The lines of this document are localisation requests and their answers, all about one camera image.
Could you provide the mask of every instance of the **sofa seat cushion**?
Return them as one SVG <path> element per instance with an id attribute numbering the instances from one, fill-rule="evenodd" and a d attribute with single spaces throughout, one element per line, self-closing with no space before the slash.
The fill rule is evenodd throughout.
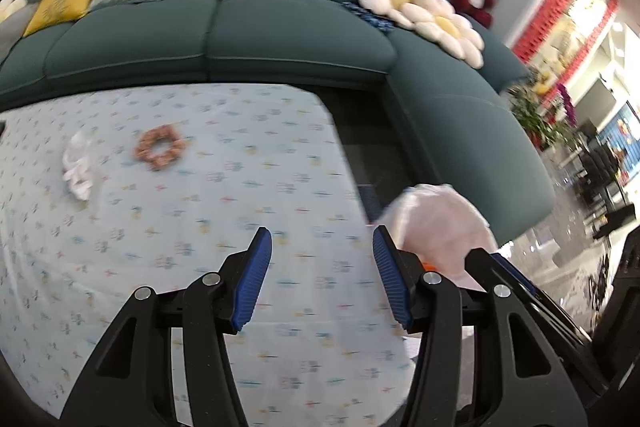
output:
<path id="1" fill-rule="evenodd" d="M 14 107 L 22 99 L 44 95 L 44 62 L 53 45 L 72 23 L 63 23 L 20 39 L 0 66 L 0 108 Z"/>
<path id="2" fill-rule="evenodd" d="M 162 0 L 91 12 L 49 53 L 47 81 L 60 88 L 185 73 L 204 79 L 204 42 L 217 3 Z"/>
<path id="3" fill-rule="evenodd" d="M 396 58 L 377 29 L 328 0 L 222 0 L 207 42 L 209 72 L 273 73 L 370 84 Z"/>
<path id="4" fill-rule="evenodd" d="M 383 100 L 420 181 L 452 185 L 499 244 L 550 213 L 554 190 L 542 160 L 485 79 L 413 33 L 398 29 L 389 39 L 398 59 Z"/>

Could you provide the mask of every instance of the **flower-shaped pillow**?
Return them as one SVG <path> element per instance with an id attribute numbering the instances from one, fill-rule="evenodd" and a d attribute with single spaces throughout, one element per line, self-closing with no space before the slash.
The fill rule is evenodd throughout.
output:
<path id="1" fill-rule="evenodd" d="M 447 0 L 358 0 L 363 8 L 389 17 L 398 26 L 436 42 L 449 55 L 479 70 L 484 65 L 484 41 L 471 22 Z"/>

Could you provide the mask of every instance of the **white tissue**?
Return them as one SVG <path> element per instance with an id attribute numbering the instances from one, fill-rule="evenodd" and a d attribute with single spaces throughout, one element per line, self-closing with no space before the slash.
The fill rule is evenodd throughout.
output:
<path id="1" fill-rule="evenodd" d="M 94 185 L 94 177 L 89 161 L 89 145 L 81 131 L 71 137 L 62 154 L 62 165 L 65 168 L 65 181 L 69 182 L 69 190 L 81 201 L 89 199 L 91 187 Z"/>

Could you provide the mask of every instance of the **tablecloth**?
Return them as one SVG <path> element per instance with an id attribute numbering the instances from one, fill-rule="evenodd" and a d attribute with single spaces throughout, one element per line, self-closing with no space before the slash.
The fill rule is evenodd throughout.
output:
<path id="1" fill-rule="evenodd" d="M 413 365 L 372 261 L 370 230 L 330 115 L 290 86 L 119 89 L 0 115 L 0 349 L 37 404 L 59 416 L 83 364 L 132 291 L 186 287 L 245 250 L 273 256 L 252 321 L 226 345 L 250 425 L 377 425 Z M 183 158 L 133 158 L 174 123 Z M 62 152 L 90 137 L 97 179 L 82 203 Z M 178 419 L 189 423 L 174 331 Z"/>

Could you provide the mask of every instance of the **sofa armrest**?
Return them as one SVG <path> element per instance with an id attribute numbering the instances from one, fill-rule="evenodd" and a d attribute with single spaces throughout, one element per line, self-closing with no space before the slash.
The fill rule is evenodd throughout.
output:
<path id="1" fill-rule="evenodd" d="M 507 46 L 487 28 L 465 15 L 484 40 L 484 66 L 479 70 L 482 77 L 496 92 L 513 84 L 521 84 L 529 78 L 529 70 Z"/>

